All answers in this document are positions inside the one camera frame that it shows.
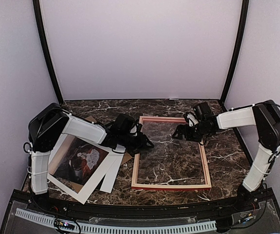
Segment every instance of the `dark marble surface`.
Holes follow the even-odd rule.
[[[80,117],[93,116],[102,123],[126,113],[135,118],[146,116],[182,117],[202,100],[87,100],[67,101],[63,108]],[[222,110],[217,101],[207,101],[215,112]],[[113,191],[107,194],[94,191],[88,203],[111,205],[172,205],[201,202],[236,196],[250,168],[246,156],[233,132],[227,130],[209,138],[205,144],[206,157],[211,176],[212,189],[204,191],[146,191],[131,189],[133,159],[120,167]],[[51,197],[74,200],[49,183]]]
[[[199,144],[172,139],[179,123],[147,122],[142,132],[154,148],[140,153],[139,184],[193,185],[204,184],[204,170]]]

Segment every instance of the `wooden picture frame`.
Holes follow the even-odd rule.
[[[143,124],[145,121],[150,122],[170,122],[170,123],[178,123],[178,124],[186,124],[186,121],[184,118],[179,117],[147,117],[147,116],[141,116],[139,119],[139,123]],[[140,160],[140,154],[135,155],[135,162],[134,162],[134,168],[132,173],[132,182],[131,182],[131,188],[132,189],[145,189],[145,190],[177,190],[177,191],[183,191],[183,190],[209,190],[212,188],[211,180],[210,180],[210,174],[208,170],[207,165],[207,159],[205,154],[205,148],[203,146],[203,142],[199,144],[200,148],[200,156],[202,161],[202,168],[204,172],[204,184],[195,184],[195,185],[156,185],[156,184],[138,184],[138,170],[139,170],[139,160]]]

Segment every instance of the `purple-gray wall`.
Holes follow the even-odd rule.
[[[0,0],[0,226],[26,175],[28,122],[56,101],[31,0]]]
[[[241,0],[41,0],[65,100],[220,98]]]
[[[247,25],[226,107],[267,99],[280,104],[280,0],[250,1]],[[254,127],[240,130],[252,155],[258,137]],[[267,178],[280,205],[280,157]]]

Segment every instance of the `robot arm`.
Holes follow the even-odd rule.
[[[204,135],[218,130],[256,125],[259,149],[253,165],[243,181],[243,187],[253,192],[268,175],[274,156],[280,149],[280,110],[272,100],[253,106],[233,109],[215,116],[206,102],[195,106],[193,113],[184,115],[188,125],[179,125],[173,138],[201,142]]]
[[[33,192],[39,195],[48,190],[49,156],[61,134],[73,135],[113,150],[122,145],[134,154],[154,147],[147,136],[141,133],[141,127],[141,124],[125,114],[119,114],[114,122],[105,126],[73,116],[56,103],[50,104],[28,125]]]

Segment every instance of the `white cable tray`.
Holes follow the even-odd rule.
[[[32,211],[17,208],[15,216],[29,220],[40,225],[54,228],[54,217],[42,214],[37,214]],[[80,223],[82,234],[194,234],[208,231],[215,231],[216,222],[208,221],[204,223],[195,223],[168,227],[115,227],[102,226],[94,224]],[[78,226],[76,224],[73,233],[78,233]]]

